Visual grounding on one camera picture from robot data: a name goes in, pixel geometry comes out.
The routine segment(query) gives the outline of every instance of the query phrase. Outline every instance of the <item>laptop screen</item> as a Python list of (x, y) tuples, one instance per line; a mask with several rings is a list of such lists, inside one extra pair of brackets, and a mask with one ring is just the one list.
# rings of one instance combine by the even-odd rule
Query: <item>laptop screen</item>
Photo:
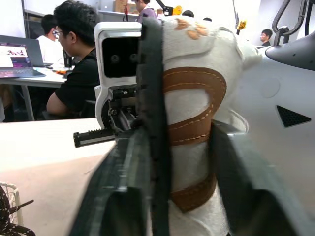
[(0, 43), (0, 68), (29, 68), (32, 63), (22, 44)]

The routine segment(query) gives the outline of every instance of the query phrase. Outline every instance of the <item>brown leather strap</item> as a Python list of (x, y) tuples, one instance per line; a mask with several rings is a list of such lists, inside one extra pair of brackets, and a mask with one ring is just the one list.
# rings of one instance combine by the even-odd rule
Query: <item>brown leather strap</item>
[(211, 173), (204, 181), (171, 193), (171, 197), (182, 213), (186, 213), (205, 204), (213, 195), (216, 184), (216, 177)]
[(204, 89), (211, 103), (201, 114), (169, 125), (172, 146), (201, 143), (209, 138), (211, 120), (226, 92), (224, 77), (209, 68), (180, 67), (164, 72), (163, 92), (182, 89)]

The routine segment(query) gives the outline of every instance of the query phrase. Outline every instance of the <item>white desk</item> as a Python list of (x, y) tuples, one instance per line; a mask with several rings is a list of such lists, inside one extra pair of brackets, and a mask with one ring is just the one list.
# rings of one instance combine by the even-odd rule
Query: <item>white desk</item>
[(0, 123), (0, 173), (106, 154), (114, 141), (76, 148), (73, 133), (99, 129), (95, 118)]
[(33, 108), (31, 98), (29, 94), (28, 86), (35, 87), (47, 87), (47, 88), (59, 88), (62, 83), (66, 81), (62, 75), (54, 73), (52, 70), (47, 68), (35, 68), (39, 72), (45, 74), (45, 77), (31, 77), (31, 78), (7, 78), (0, 79), (0, 84), (7, 85), (20, 85), (22, 87), (23, 97), (25, 101), (28, 118), (34, 121)]
[(95, 118), (0, 123), (0, 181), (15, 184), (24, 225), (39, 236), (66, 236), (89, 178), (115, 142), (76, 148), (74, 132)]

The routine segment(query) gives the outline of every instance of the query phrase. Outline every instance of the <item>black t-shirt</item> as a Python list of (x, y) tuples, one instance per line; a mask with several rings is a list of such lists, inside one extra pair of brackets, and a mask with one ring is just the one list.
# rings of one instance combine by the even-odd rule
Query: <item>black t-shirt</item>
[(262, 46), (263, 46), (263, 47), (269, 47), (269, 46), (271, 46), (271, 44), (270, 44), (269, 41), (267, 41), (267, 42), (265, 42)]
[(96, 50), (93, 49), (73, 69), (59, 89), (55, 91), (59, 100), (71, 111), (83, 110), (84, 101), (95, 101), (94, 87), (99, 85)]

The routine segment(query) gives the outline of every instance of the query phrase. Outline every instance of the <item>laptop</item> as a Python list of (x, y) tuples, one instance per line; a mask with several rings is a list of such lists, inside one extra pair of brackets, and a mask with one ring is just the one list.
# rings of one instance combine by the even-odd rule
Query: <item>laptop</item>
[(36, 39), (0, 35), (0, 42), (10, 42), (14, 44), (25, 45), (28, 49), (28, 55), (30, 57), (31, 63), (35, 67), (46, 67), (52, 65), (51, 63), (43, 62), (39, 42)]
[(44, 76), (33, 69), (25, 45), (0, 43), (0, 79)]

